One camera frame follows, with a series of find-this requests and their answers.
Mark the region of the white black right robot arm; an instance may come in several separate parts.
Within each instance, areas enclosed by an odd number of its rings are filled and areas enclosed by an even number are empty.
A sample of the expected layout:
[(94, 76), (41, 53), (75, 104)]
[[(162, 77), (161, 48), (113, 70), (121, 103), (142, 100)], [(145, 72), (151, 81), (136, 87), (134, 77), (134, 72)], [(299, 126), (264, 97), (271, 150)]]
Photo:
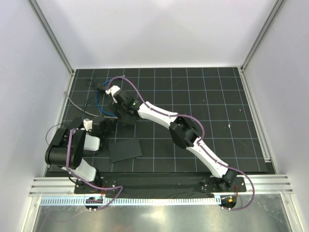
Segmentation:
[(194, 154), (216, 177), (218, 188), (230, 191), (235, 187), (237, 171), (222, 161), (203, 141), (205, 131), (194, 117), (166, 111), (144, 99), (135, 100), (119, 86), (112, 86), (106, 94), (113, 99), (111, 106), (129, 116), (147, 119), (169, 130), (174, 144)]

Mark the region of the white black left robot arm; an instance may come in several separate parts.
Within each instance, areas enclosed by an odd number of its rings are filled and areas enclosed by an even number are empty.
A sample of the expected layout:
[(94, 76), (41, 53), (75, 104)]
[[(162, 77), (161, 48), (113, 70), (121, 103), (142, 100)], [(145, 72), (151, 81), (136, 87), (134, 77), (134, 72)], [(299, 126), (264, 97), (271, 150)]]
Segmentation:
[(99, 116), (93, 119), (74, 118), (60, 124), (47, 151), (45, 162), (85, 181), (85, 188), (98, 193), (102, 180), (97, 168), (88, 164), (85, 157), (101, 154), (108, 147), (108, 137), (113, 134), (117, 118)]

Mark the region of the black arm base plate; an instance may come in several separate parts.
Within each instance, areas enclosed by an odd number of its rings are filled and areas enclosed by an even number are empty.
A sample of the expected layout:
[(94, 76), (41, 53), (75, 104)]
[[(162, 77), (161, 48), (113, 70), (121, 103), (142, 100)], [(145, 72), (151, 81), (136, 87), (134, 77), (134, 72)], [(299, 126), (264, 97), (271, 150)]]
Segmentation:
[(212, 193), (246, 192), (244, 178), (237, 177), (231, 188), (219, 186), (220, 179), (208, 175), (140, 175), (105, 176), (94, 185), (106, 188), (104, 193), (115, 196), (119, 190), (110, 188), (122, 186), (121, 198), (176, 199), (209, 197)]

